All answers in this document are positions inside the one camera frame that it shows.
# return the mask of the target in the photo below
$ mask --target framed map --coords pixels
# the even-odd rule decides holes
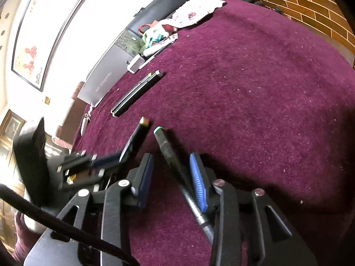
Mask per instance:
[[[84,0],[30,0],[17,30],[12,71],[43,91],[58,43]]]

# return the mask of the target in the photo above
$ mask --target brick wall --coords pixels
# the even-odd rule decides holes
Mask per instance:
[[[278,6],[290,19],[312,27],[343,44],[355,54],[355,36],[334,0],[261,0]]]

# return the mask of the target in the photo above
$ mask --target red cloth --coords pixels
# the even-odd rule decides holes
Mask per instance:
[[[15,227],[17,232],[17,242],[12,256],[17,262],[23,263],[28,253],[40,238],[40,235],[28,229],[24,223],[24,214],[20,211],[15,215]]]

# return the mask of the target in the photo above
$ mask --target pen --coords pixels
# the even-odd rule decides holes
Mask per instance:
[[[166,131],[162,127],[157,127],[154,130],[154,136],[157,139],[160,150],[172,170],[172,175],[177,181],[177,185],[189,205],[198,225],[202,228],[210,243],[213,243],[214,230],[208,219],[203,214],[195,202],[195,191],[192,186],[192,180],[189,177],[189,170],[180,162],[175,153],[170,141],[166,136]]]

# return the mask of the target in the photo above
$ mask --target screw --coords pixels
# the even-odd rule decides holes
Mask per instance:
[[[222,186],[224,186],[225,181],[222,180],[222,179],[217,179],[217,180],[214,180],[214,181],[213,181],[213,184],[214,184],[215,186],[217,186],[217,187],[222,187]]]
[[[129,184],[131,184],[131,183],[128,180],[126,180],[126,179],[118,181],[118,186],[120,186],[120,187],[126,187]]]
[[[80,197],[85,197],[87,195],[89,195],[90,191],[88,189],[81,189],[79,192],[78,192],[78,195]]]
[[[94,191],[93,191],[93,192],[97,192],[97,191],[99,191],[99,187],[100,187],[100,185],[99,185],[99,184],[95,184],[95,186],[94,186]]]
[[[98,176],[102,177],[105,173],[105,169],[100,169]]]
[[[256,196],[263,196],[265,194],[265,190],[261,188],[257,188],[254,190]]]

